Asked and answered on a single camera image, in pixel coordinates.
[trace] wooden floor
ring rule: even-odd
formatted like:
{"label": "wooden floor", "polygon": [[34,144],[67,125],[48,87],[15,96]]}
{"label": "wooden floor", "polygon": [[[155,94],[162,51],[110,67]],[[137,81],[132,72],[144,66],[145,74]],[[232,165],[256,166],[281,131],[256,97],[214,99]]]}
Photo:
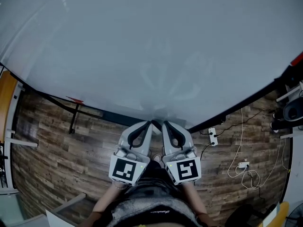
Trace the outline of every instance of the wooden floor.
{"label": "wooden floor", "polygon": [[[288,132],[274,134],[269,127],[272,115],[267,112],[277,108],[276,97],[273,92],[243,108],[243,121],[260,110],[263,111],[244,124],[242,147],[230,175],[235,175],[237,163],[245,158],[250,162],[250,169],[259,173],[261,184],[271,172],[277,158],[279,136]],[[97,110],[82,106],[80,108],[92,114],[100,114]],[[38,148],[14,145],[12,165],[13,179],[29,217],[44,213],[45,209],[56,208],[81,192],[97,200],[111,184],[108,177],[110,156],[126,127],[78,114],[75,134],[69,135],[71,117],[69,112],[36,94],[27,93],[22,99],[15,138],[37,142]],[[216,126],[217,133],[240,122],[239,110],[229,115],[226,123]],[[200,155],[209,143],[208,136],[197,132],[192,137]],[[202,178],[196,182],[196,188],[210,216],[221,223],[244,203],[251,203],[257,210],[264,210],[277,203],[285,186],[287,171],[281,162],[284,141],[281,142],[276,167],[261,187],[261,197],[265,198],[265,202],[258,197],[258,190],[248,190],[241,185],[241,176],[230,178],[227,175],[240,138],[241,125],[220,135],[219,145],[209,146],[204,152],[201,162]],[[160,153],[161,148],[161,136],[153,136],[152,154]],[[288,166],[288,158],[289,141],[286,140],[285,166]],[[249,176],[244,178],[244,184],[250,185]],[[79,222],[85,215],[81,213],[81,206],[77,207],[77,211],[73,215]]]}

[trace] white panel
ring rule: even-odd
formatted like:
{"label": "white panel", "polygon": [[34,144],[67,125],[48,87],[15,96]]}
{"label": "white panel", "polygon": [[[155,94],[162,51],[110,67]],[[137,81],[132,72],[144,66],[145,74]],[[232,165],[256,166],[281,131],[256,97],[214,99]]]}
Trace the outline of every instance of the white panel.
{"label": "white panel", "polygon": [[0,219],[5,225],[23,221],[18,194],[0,195]]}
{"label": "white panel", "polygon": [[50,226],[48,224],[47,217],[44,214],[41,214],[36,217],[27,219],[23,222],[17,223],[15,225],[8,225],[8,227],[50,227]]}
{"label": "white panel", "polygon": [[15,194],[15,193],[19,193],[19,191],[15,188],[8,188],[8,187],[5,187],[5,188],[0,188],[0,195],[3,195],[3,194]]}
{"label": "white panel", "polygon": [[[294,134],[299,134],[298,127],[293,128]],[[286,193],[284,201],[289,202],[290,205],[295,204],[298,201],[303,200],[303,136],[293,137],[293,157],[292,167],[289,175]]]}
{"label": "white panel", "polygon": [[73,227],[73,225],[65,222],[64,220],[60,219],[58,216],[54,215],[53,213],[47,210],[45,211],[50,227]]}
{"label": "white panel", "polygon": [[0,0],[0,60],[35,89],[197,125],[303,49],[303,0]]}

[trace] electrical cable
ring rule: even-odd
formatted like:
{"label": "electrical cable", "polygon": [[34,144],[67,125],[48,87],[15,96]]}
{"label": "electrical cable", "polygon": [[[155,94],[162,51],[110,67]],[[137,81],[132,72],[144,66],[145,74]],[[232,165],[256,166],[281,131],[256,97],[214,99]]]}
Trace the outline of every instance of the electrical cable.
{"label": "electrical cable", "polygon": [[283,154],[284,154],[285,145],[286,145],[286,138],[284,138],[284,146],[283,146],[283,152],[282,152],[282,156],[281,156],[281,161],[282,161],[282,167],[284,167],[285,170],[289,171],[289,169],[287,169],[287,168],[283,165]]}
{"label": "electrical cable", "polygon": [[[249,174],[249,173],[250,173],[249,167],[250,167],[250,166],[247,165],[247,175],[251,177],[252,185],[253,185],[254,187],[257,187],[257,186],[254,185],[254,178],[252,177],[252,175]],[[261,188],[260,188],[260,187],[258,187],[258,188],[259,188],[259,198],[263,199],[263,202],[265,202],[265,201],[266,201],[265,198],[261,197]]]}
{"label": "electrical cable", "polygon": [[252,118],[256,117],[256,116],[257,116],[259,113],[261,113],[262,111],[265,111],[265,110],[262,109],[260,112],[256,113],[254,116],[250,117],[250,118],[249,118],[248,120],[246,120],[245,122],[241,122],[241,123],[238,123],[238,124],[233,124],[233,125],[231,125],[229,128],[224,129],[220,134],[216,134],[216,135],[214,135],[214,136],[215,136],[215,137],[218,137],[219,135],[222,135],[222,134],[224,133],[224,131],[229,130],[231,127],[238,126],[238,125],[240,125],[240,124],[242,124],[242,123],[247,123],[249,120],[251,120]]}
{"label": "electrical cable", "polygon": [[204,147],[204,149],[202,150],[202,153],[201,153],[201,156],[200,156],[200,161],[202,160],[202,155],[203,155],[203,152],[206,150],[207,147],[209,147],[210,145],[213,145],[214,143],[210,143],[208,144],[207,146]]}
{"label": "electrical cable", "polygon": [[[259,174],[258,174],[257,171],[255,171],[255,170],[249,170],[249,165],[246,166],[245,169],[244,169],[242,172],[240,172],[240,173],[237,172],[237,169],[239,168],[239,167],[237,166],[237,167],[235,168],[235,173],[236,173],[236,175],[235,175],[235,176],[231,176],[231,175],[229,174],[229,170],[230,170],[231,166],[233,165],[233,163],[234,163],[234,161],[235,161],[235,159],[236,159],[236,157],[237,157],[237,154],[238,154],[238,152],[239,152],[239,150],[240,150],[240,147],[241,147],[241,145],[242,145],[242,137],[243,137],[243,132],[244,132],[244,128],[243,128],[243,111],[242,111],[242,109],[241,109],[241,124],[242,124],[242,134],[241,134],[240,144],[239,144],[238,150],[237,150],[237,152],[236,152],[236,154],[235,154],[235,157],[233,158],[232,163],[231,163],[231,165],[229,166],[229,168],[228,168],[228,170],[227,170],[227,174],[228,174],[228,176],[231,177],[231,178],[235,178],[235,177],[237,177],[237,176],[243,174],[243,176],[242,176],[242,181],[241,181],[242,186],[245,187],[246,189],[257,190],[257,189],[260,189],[260,187],[262,187],[262,186],[266,183],[266,181],[267,181],[268,178],[271,176],[272,172],[274,171],[274,169],[275,169],[275,167],[276,167],[276,163],[277,163],[277,161],[278,161],[279,152],[280,152],[281,139],[280,139],[280,142],[279,142],[278,154],[277,154],[277,157],[276,157],[276,162],[275,162],[275,164],[274,164],[274,167],[273,167],[273,169],[271,170],[271,172],[269,173],[268,177],[266,178],[265,182],[264,182],[262,185],[259,186],[259,183],[260,183],[260,180],[261,180]],[[247,186],[245,186],[245,185],[243,184],[243,179],[244,179],[244,176],[245,176],[246,173],[247,173],[247,174],[250,173],[250,175],[251,175],[251,177],[252,177],[252,172],[255,172],[255,173],[257,174],[257,176],[258,176],[258,184],[257,184],[257,185],[254,185],[254,183],[253,183],[253,178],[252,178],[252,180],[251,180],[251,182],[250,182],[250,186],[251,186],[251,187],[247,187]]]}
{"label": "electrical cable", "polygon": [[203,133],[201,133],[201,131],[199,131],[199,133],[202,134],[202,135],[212,135],[212,134],[213,134],[213,133],[210,133],[210,134],[203,134]]}

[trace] red object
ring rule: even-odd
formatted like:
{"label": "red object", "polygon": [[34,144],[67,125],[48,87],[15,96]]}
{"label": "red object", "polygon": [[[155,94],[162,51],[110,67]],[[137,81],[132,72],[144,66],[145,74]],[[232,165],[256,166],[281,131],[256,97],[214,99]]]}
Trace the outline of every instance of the red object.
{"label": "red object", "polygon": [[72,97],[69,97],[69,96],[67,96],[67,97],[70,98],[71,100],[74,100],[78,104],[83,104],[82,100],[79,100],[79,99],[76,99],[76,98],[72,98]]}
{"label": "red object", "polygon": [[299,54],[290,64],[296,66],[301,60],[303,60],[303,52]]}

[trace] yellow object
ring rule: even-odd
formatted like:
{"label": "yellow object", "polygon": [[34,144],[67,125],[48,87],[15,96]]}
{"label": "yellow object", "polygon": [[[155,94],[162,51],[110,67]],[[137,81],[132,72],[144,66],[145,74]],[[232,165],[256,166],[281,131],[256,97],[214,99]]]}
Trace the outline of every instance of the yellow object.
{"label": "yellow object", "polygon": [[285,221],[285,217],[287,216],[289,210],[289,203],[283,202],[280,204],[280,211],[277,213],[276,217],[270,222],[267,227],[281,227]]}
{"label": "yellow object", "polygon": [[4,71],[0,78],[0,142],[4,142],[5,125],[8,117],[9,106],[13,97],[17,80],[14,79],[10,72]]}

